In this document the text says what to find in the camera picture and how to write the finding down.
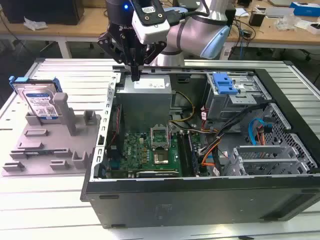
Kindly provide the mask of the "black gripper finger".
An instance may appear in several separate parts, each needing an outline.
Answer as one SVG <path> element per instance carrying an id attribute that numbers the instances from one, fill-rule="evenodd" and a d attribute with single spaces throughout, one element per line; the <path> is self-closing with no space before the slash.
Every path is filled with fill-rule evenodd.
<path id="1" fill-rule="evenodd" d="M 129 37 L 125 33 L 121 33 L 116 39 L 110 32 L 104 32 L 99 36 L 97 43 L 117 63 L 127 66 L 131 73 L 131 80 L 137 81 L 135 52 L 131 50 Z"/>
<path id="2" fill-rule="evenodd" d="M 137 41 L 136 46 L 136 81 L 140 80 L 141 71 L 144 65 L 150 64 L 167 46 L 165 40 L 141 44 Z"/>

